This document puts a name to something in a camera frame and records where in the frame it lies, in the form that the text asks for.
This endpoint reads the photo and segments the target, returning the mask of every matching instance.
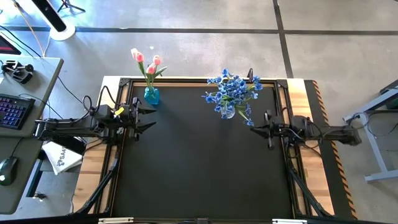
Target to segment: gray desk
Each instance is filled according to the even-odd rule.
[[[49,99],[63,64],[63,60],[60,58],[37,58],[4,54],[0,54],[0,60],[18,60],[23,65],[32,64],[35,69],[34,76],[25,85],[15,82],[7,75],[1,75],[0,78],[4,79],[0,83],[0,93],[8,95],[28,93],[42,99],[44,102]],[[7,129],[9,132],[5,133],[4,130],[0,129],[0,161],[11,155],[12,150],[14,150],[15,145],[21,137],[28,137],[19,143],[14,153],[19,159],[15,181],[9,186],[0,186],[0,214],[14,213],[22,197],[43,143],[30,137],[34,129],[34,121],[40,118],[44,108],[45,104],[36,100],[34,108],[23,127],[24,131],[22,133],[27,134],[19,135],[20,137],[17,138],[6,137],[13,130]]]

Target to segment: white base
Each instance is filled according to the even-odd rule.
[[[64,23],[67,26],[67,28],[62,32],[58,32],[56,29],[51,28],[50,30],[51,38],[53,38],[54,40],[66,40],[75,34],[76,27],[67,21],[64,21]]]

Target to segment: glass vase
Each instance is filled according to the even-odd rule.
[[[221,107],[221,114],[225,114],[225,116],[222,116],[223,119],[231,119],[235,115],[235,107],[231,110],[227,110],[225,106],[223,106]]]
[[[148,103],[150,103],[152,105],[158,105],[159,104],[159,96],[160,96],[159,89],[154,88],[154,87],[153,88],[148,88],[148,87],[145,88],[144,98]]]

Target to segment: metal stand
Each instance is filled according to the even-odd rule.
[[[362,125],[368,125],[368,118],[365,113],[372,113],[372,110],[380,108],[381,106],[387,104],[395,98],[398,98],[397,87],[398,86],[390,86],[390,88],[385,90],[384,94],[370,101],[368,104],[364,105],[360,109],[356,110],[355,113],[345,116],[343,118],[344,122],[348,123],[352,119],[360,118],[360,122]],[[391,111],[378,111],[378,113],[379,112],[390,113]],[[387,170],[386,164],[384,163],[384,160],[381,156],[379,146],[377,145],[376,137],[372,133],[370,133],[367,128],[364,128],[364,130],[369,138],[373,153],[376,156],[377,163],[379,164],[381,170],[380,173],[365,176],[366,182],[398,177],[398,170]]]
[[[63,6],[65,6],[64,9],[66,9],[66,8],[68,8],[68,7],[71,7],[71,8],[78,9],[78,10],[80,10],[80,11],[86,12],[84,9],[70,4],[70,3],[69,3],[69,0],[61,0],[61,1],[62,1],[62,5],[61,5],[61,7],[58,9],[57,12],[60,12],[61,9],[63,9],[63,8],[62,8]]]

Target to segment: yellow label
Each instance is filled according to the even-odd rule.
[[[123,111],[124,111],[124,108],[123,108],[123,107],[122,107],[122,108],[119,108],[119,109],[115,112],[115,115],[117,116],[117,115],[121,114]]]

